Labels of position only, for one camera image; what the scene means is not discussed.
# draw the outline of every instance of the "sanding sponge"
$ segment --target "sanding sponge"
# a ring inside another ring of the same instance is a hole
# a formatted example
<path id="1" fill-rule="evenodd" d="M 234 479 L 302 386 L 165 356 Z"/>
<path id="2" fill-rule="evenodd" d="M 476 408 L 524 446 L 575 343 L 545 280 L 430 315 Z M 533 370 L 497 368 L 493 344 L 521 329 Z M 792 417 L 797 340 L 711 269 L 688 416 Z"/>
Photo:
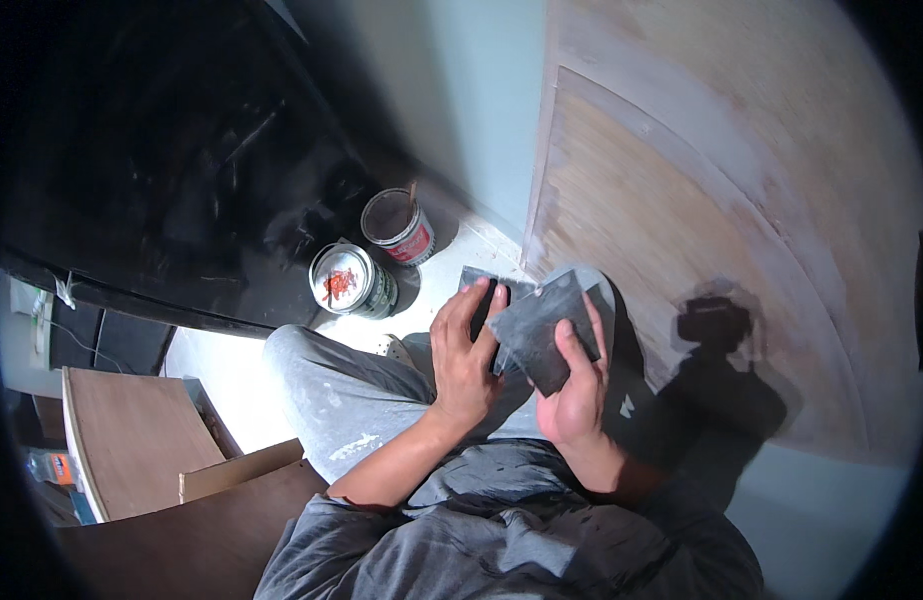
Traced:
<path id="1" fill-rule="evenodd" d="M 582 286 L 569 270 L 513 302 L 486 323 L 499 344 L 544 396 L 561 390 L 571 371 L 555 346 L 555 326 L 568 319 L 588 359 L 601 358 L 595 331 L 588 318 Z"/>

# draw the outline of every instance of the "tile floor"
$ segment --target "tile floor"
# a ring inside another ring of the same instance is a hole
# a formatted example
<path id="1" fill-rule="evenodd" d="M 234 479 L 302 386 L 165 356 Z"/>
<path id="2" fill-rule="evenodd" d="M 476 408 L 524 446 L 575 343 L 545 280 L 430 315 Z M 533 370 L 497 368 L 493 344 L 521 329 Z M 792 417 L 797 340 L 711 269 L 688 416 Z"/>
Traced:
<path id="1" fill-rule="evenodd" d="M 368 320 L 323 311 L 312 324 L 315 330 L 351 348 L 370 352 L 386 333 L 404 338 L 428 331 L 439 308 L 458 289 L 465 265 L 514 280 L 530 279 L 518 267 L 519 246 L 443 188 L 420 179 L 418 198 L 434 228 L 437 252 L 417 269 L 389 268 L 399 281 L 401 298 L 396 313 Z M 201 381 L 221 420 L 245 453 L 295 437 L 267 390 L 261 364 L 264 343 L 180 327 L 163 368 L 166 377 Z"/>

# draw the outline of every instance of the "left hand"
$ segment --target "left hand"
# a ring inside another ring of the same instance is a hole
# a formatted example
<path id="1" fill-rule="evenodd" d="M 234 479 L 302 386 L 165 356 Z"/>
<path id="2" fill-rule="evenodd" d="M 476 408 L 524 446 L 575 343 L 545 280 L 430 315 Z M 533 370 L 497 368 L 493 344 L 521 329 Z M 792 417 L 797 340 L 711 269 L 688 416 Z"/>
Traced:
<path id="1" fill-rule="evenodd" d="M 468 433 L 489 414 L 502 389 L 502 378 L 489 371 L 498 341 L 484 325 L 471 342 L 471 318 L 489 288 L 489 279 L 479 277 L 441 307 L 431 323 L 431 362 L 437 396 L 431 409 L 449 426 Z M 488 317 L 508 305 L 508 287 L 499 283 L 491 298 Z"/>

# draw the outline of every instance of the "gray shirt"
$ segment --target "gray shirt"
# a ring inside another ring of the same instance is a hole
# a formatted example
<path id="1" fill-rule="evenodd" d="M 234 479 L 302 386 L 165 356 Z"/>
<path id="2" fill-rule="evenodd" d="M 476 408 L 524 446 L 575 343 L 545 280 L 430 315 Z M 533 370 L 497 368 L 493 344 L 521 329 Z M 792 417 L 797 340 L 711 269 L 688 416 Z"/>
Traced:
<path id="1" fill-rule="evenodd" d="M 393 514 L 318 495 L 255 597 L 756 598 L 732 523 L 672 479 L 637 510 L 594 505 L 551 444 L 499 439 L 449 456 Z"/>

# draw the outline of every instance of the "gray sweatpants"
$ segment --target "gray sweatpants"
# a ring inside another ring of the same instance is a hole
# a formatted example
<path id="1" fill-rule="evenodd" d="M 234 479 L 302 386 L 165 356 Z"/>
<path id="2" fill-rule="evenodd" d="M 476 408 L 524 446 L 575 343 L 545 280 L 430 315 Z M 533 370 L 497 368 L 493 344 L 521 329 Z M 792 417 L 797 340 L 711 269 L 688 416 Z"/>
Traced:
<path id="1" fill-rule="evenodd" d="M 568 266 L 546 282 L 575 270 L 598 308 L 608 359 L 612 359 L 615 300 L 599 270 Z M 431 373 L 427 332 L 404 340 L 415 364 Z M 435 382 L 393 358 L 352 349 L 298 325 L 284 325 L 264 343 L 263 363 L 288 422 L 311 465 L 329 484 L 416 422 L 434 398 Z M 491 413 L 469 436 L 544 439 L 535 417 L 532 386 L 520 370 L 507 373 Z"/>

